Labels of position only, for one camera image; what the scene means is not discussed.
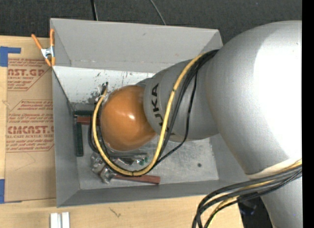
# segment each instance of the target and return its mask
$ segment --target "small metal part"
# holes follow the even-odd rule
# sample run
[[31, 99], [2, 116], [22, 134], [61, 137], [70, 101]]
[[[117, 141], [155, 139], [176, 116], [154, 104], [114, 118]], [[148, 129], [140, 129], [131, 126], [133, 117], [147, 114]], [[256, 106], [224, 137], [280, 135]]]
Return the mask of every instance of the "small metal part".
[[70, 213], [51, 213], [50, 214], [50, 228], [70, 228]]
[[48, 58], [49, 55], [51, 55], [52, 57], [54, 57], [54, 46], [50, 46], [49, 48], [47, 49], [41, 49], [40, 50], [41, 53], [43, 54], [43, 56], [45, 58]]
[[74, 117], [74, 138], [76, 145], [76, 156], [84, 156], [82, 124], [77, 121], [77, 117]]

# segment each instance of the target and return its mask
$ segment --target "wire bundle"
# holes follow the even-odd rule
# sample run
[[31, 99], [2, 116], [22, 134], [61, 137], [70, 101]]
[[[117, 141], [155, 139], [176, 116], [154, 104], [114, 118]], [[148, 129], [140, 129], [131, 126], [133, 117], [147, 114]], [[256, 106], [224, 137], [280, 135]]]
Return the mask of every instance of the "wire bundle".
[[[195, 90], [196, 90], [196, 80], [194, 83], [194, 88], [193, 88], [193, 92], [192, 92], [192, 96], [190, 99], [190, 105], [189, 105], [189, 110], [188, 110], [188, 118], [187, 118], [187, 124], [186, 124], [186, 133], [185, 133], [185, 137], [184, 140], [177, 146], [175, 147], [173, 150], [171, 150], [168, 154], [166, 154], [164, 157], [160, 157], [169, 138], [170, 138], [170, 133], [172, 130], [172, 127], [174, 125], [175, 122], [175, 118], [177, 115], [177, 112], [179, 110], [180, 107], [180, 103], [182, 101], [182, 98], [184, 96], [184, 93], [190, 83], [190, 81], [192, 80], [192, 78], [195, 76], [195, 79], [197, 79], [197, 72], [198, 70], [208, 61], [210, 60], [217, 52], [218, 50], [213, 50], [210, 51], [208, 53], [199, 55], [197, 57], [195, 57], [193, 60], [191, 60], [183, 69], [183, 71], [180, 73], [175, 85], [173, 86], [172, 92], [170, 94], [169, 100], [168, 100], [168, 104], [167, 104], [167, 108], [166, 108], [166, 112], [164, 115], [164, 121], [163, 121], [163, 125], [161, 128], [161, 133], [160, 133], [160, 137], [159, 137], [159, 141], [157, 144], [157, 148], [156, 148], [156, 152], [153, 156], [152, 161], [150, 162], [150, 164], [148, 166], [146, 166], [145, 168], [138, 170], [138, 171], [129, 171], [126, 169], [121, 168], [120, 166], [116, 165], [114, 162], [112, 162], [107, 154], [107, 152], [105, 152], [103, 150], [103, 148], [101, 147], [101, 144], [98, 140], [98, 135], [97, 135], [97, 116], [98, 116], [98, 112], [99, 112], [99, 108], [101, 107], [101, 104], [104, 100], [104, 97], [106, 96], [107, 93], [107, 87], [105, 87], [102, 95], [99, 97], [99, 100], [96, 104], [95, 110], [94, 110], [94, 114], [93, 114], [93, 119], [92, 119], [92, 136], [95, 142], [95, 145], [97, 147], [98, 152], [100, 153], [100, 155], [102, 156], [104, 162], [116, 173], [124, 175], [124, 176], [130, 176], [130, 177], [139, 177], [142, 176], [146, 173], [148, 173], [150, 170], [152, 170], [157, 164], [159, 164], [163, 159], [165, 159], [166, 157], [168, 157], [170, 154], [172, 154], [175, 150], [177, 150], [186, 140], [187, 138], [187, 134], [188, 134], [188, 120], [189, 120], [189, 115], [190, 115], [190, 111], [192, 108], [192, 103], [193, 103], [193, 98], [194, 98], [194, 94], [195, 94]], [[184, 83], [183, 83], [183, 87], [180, 91], [179, 94], [179, 99], [176, 103], [175, 109], [174, 109], [174, 115], [171, 119], [171, 123], [169, 125], [169, 128], [167, 127], [168, 125], [168, 120], [169, 120], [169, 115], [170, 115], [170, 110], [173, 104], [173, 100], [174, 100], [174, 96], [175, 93], [179, 87], [179, 85], [181, 84], [181, 81], [183, 80], [183, 78], [185, 77]]]
[[[275, 191], [289, 182], [302, 176], [302, 160], [297, 161], [290, 167], [282, 170], [281, 172], [268, 177], [262, 177], [243, 183], [237, 183], [216, 190], [199, 203], [197, 212], [194, 217], [192, 228], [208, 228], [214, 216], [222, 209], [243, 201], [248, 201], [272, 191]], [[201, 215], [212, 205], [221, 202], [217, 208], [212, 212], [205, 225], [202, 225]]]

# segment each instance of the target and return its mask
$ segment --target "yellow cable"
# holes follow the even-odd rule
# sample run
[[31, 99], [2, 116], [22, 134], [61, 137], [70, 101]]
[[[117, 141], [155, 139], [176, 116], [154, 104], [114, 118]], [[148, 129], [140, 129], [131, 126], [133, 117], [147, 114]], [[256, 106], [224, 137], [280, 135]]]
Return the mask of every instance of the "yellow cable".
[[[299, 159], [299, 160], [296, 161], [294, 164], [291, 164], [290, 166], [288, 166], [288, 167], [286, 167], [286, 168], [283, 168], [280, 172], [286, 171], [286, 170], [288, 170], [288, 169], [293, 169], [293, 168], [295, 168], [295, 167], [297, 167], [297, 166], [299, 166], [299, 165], [301, 165], [301, 164], [302, 164], [302, 159]], [[272, 181], [273, 181], [273, 180], [265, 181], [265, 182], [261, 182], [261, 183], [256, 183], [256, 184], [252, 184], [252, 185], [248, 185], [248, 186], [242, 187], [240, 190], [255, 188], [255, 187], [258, 187], [258, 186], [262, 186], [262, 185], [268, 184], [268, 183], [270, 183], [270, 182], [272, 182]], [[235, 197], [231, 197], [231, 198], [228, 198], [228, 199], [222, 201], [222, 202], [215, 208], [215, 210], [212, 212], [212, 214], [209, 216], [209, 219], [216, 215], [216, 211], [217, 211], [219, 208], [221, 208], [221, 207], [227, 205], [228, 203], [230, 203], [230, 202], [236, 200], [238, 197], [239, 197], [239, 196], [235, 196]]]
[[105, 160], [106, 164], [111, 167], [113, 170], [115, 170], [116, 172], [125, 175], [125, 176], [134, 176], [134, 177], [139, 177], [142, 176], [146, 173], [148, 173], [152, 167], [155, 165], [155, 163], [158, 160], [160, 151], [161, 151], [161, 147], [162, 147], [162, 143], [164, 140], [164, 136], [165, 136], [165, 132], [166, 132], [166, 128], [167, 128], [167, 124], [168, 124], [168, 120], [169, 120], [169, 115], [170, 115], [170, 110], [171, 110], [171, 106], [172, 106], [172, 102], [176, 93], [176, 90], [178, 89], [184, 75], [188, 72], [188, 70], [192, 67], [192, 65], [202, 56], [199, 55], [197, 57], [195, 57], [193, 60], [191, 60], [186, 66], [185, 68], [182, 70], [181, 74], [179, 75], [175, 85], [173, 86], [172, 92], [170, 94], [169, 100], [168, 100], [168, 104], [167, 104], [167, 108], [166, 108], [166, 112], [165, 112], [165, 116], [164, 116], [164, 121], [161, 127], [161, 132], [160, 132], [160, 137], [159, 137], [159, 141], [158, 141], [158, 145], [156, 148], [156, 152], [154, 154], [154, 157], [152, 159], [152, 161], [150, 162], [150, 164], [148, 166], [146, 166], [145, 168], [138, 170], [138, 171], [128, 171], [128, 170], [124, 170], [120, 167], [118, 167], [117, 165], [115, 165], [113, 162], [110, 161], [110, 159], [107, 157], [107, 155], [104, 153], [98, 138], [97, 138], [97, 132], [96, 132], [96, 118], [97, 118], [97, 114], [98, 114], [98, 110], [100, 108], [100, 105], [102, 103], [102, 101], [104, 100], [104, 97], [107, 93], [107, 89], [105, 89], [104, 93], [102, 94], [102, 96], [99, 98], [99, 101], [96, 104], [95, 110], [94, 110], [94, 114], [93, 114], [93, 122], [92, 122], [92, 130], [93, 130], [93, 135], [94, 135], [94, 140], [95, 140], [95, 144], [97, 146], [97, 149], [100, 153], [100, 155], [103, 157], [103, 159]]

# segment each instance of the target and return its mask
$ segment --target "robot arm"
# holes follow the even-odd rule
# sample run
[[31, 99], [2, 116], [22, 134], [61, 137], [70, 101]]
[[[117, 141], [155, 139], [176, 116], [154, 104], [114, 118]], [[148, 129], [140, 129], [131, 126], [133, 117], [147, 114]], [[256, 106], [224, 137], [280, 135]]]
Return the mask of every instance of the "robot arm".
[[[170, 119], [176, 114], [170, 140], [196, 140], [220, 133], [249, 178], [277, 173], [301, 159], [301, 30], [299, 21], [271, 23], [240, 34], [214, 56], [202, 56], [202, 66], [184, 88], [183, 97], [179, 92], [184, 83], [177, 89], [174, 104], [180, 100], [180, 106], [176, 113], [170, 112]], [[136, 116], [146, 117], [148, 126], [134, 122], [133, 127], [145, 126], [139, 128], [143, 133], [136, 139], [152, 130], [160, 133], [173, 84], [186, 65], [179, 63], [142, 82], [145, 88], [136, 100], [131, 99], [136, 101], [132, 108], [138, 110], [119, 121], [129, 117], [131, 124]], [[110, 102], [116, 105], [108, 99], [103, 112]], [[104, 115], [102, 119], [114, 117]], [[111, 142], [112, 146], [119, 144], [117, 150], [119, 146], [126, 150], [137, 141], [113, 137]], [[262, 199], [274, 228], [303, 226], [302, 178]]]

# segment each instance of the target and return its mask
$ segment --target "brown stick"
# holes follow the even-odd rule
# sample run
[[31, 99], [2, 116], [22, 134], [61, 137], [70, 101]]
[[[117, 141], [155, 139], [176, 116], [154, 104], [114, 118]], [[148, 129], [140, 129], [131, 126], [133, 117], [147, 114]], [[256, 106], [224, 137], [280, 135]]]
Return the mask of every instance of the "brown stick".
[[152, 184], [159, 184], [160, 183], [160, 177], [149, 176], [149, 175], [143, 175], [140, 177], [124, 177], [122, 175], [116, 175], [114, 177], [114, 179], [128, 180], [128, 181], [142, 182], [142, 183], [152, 183]]

